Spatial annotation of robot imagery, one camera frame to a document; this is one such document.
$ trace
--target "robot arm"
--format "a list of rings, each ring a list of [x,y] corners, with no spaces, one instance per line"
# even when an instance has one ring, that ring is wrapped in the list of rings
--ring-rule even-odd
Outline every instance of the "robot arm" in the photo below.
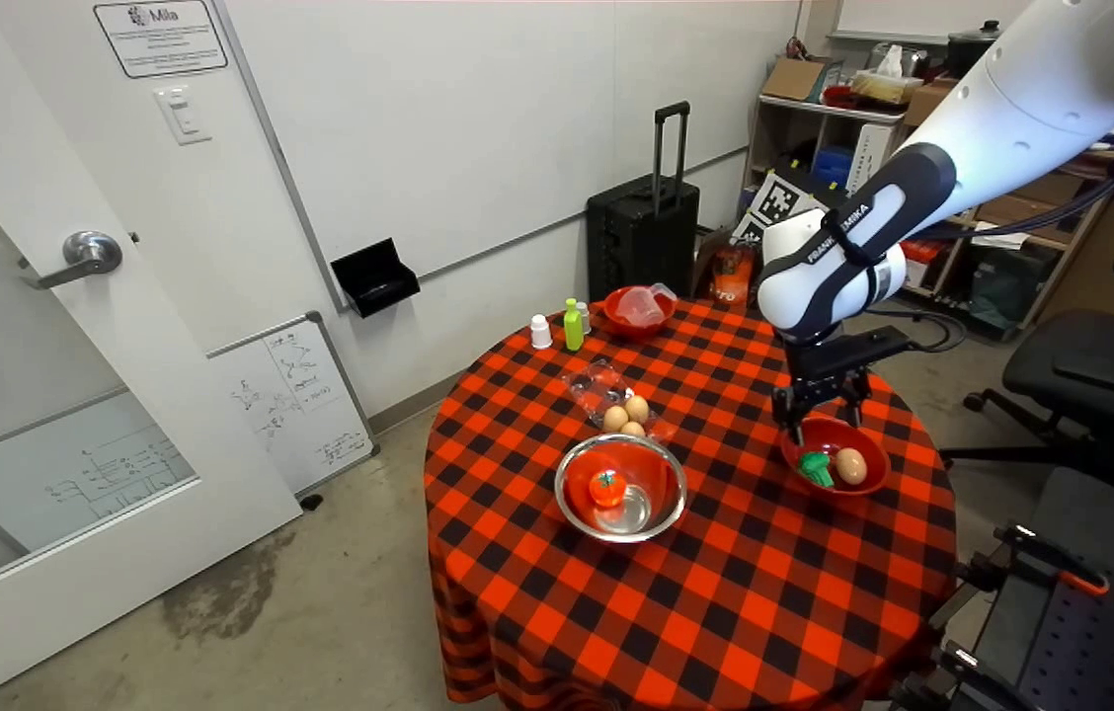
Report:
[[[1069,161],[1114,128],[1114,0],[1032,0],[931,120],[843,207],[762,239],[760,314],[785,346],[891,298],[895,242]]]

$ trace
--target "black box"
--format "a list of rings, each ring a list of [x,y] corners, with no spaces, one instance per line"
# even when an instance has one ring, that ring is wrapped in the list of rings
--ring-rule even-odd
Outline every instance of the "black box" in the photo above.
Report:
[[[665,124],[679,114],[674,176],[665,180]],[[590,197],[590,299],[620,284],[665,280],[674,298],[693,294],[698,234],[698,189],[682,182],[687,102],[656,110],[650,176]]]

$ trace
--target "door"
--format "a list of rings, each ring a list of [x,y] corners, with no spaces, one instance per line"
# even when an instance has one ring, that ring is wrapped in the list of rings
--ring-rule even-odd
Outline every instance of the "door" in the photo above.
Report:
[[[116,239],[124,267],[30,284],[71,234]],[[287,488],[0,35],[0,684],[287,519]]]

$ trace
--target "red checkered tablecloth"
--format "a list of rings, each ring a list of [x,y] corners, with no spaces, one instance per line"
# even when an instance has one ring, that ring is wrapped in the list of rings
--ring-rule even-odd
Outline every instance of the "red checkered tablecloth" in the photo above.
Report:
[[[644,546],[581,539],[548,493],[592,435],[566,393],[592,360],[650,400],[687,472],[687,514]],[[524,327],[488,348],[442,400],[423,475],[445,697],[822,708],[911,651],[955,569],[939,453],[873,380],[861,422],[890,488],[819,497],[770,453],[781,385],[770,323],[716,303],[679,303],[640,348],[532,352]]]

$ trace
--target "black chair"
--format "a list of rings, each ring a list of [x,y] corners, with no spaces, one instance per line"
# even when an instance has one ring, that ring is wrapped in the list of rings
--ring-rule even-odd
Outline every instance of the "black chair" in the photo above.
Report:
[[[984,410],[994,405],[1023,422],[1035,448],[951,448],[955,457],[994,461],[1060,461],[1114,481],[1114,317],[1110,314],[1060,314],[1023,338],[1005,367],[1013,397],[1035,400],[1045,417],[1027,410],[1013,397],[989,388],[973,393],[965,406]]]

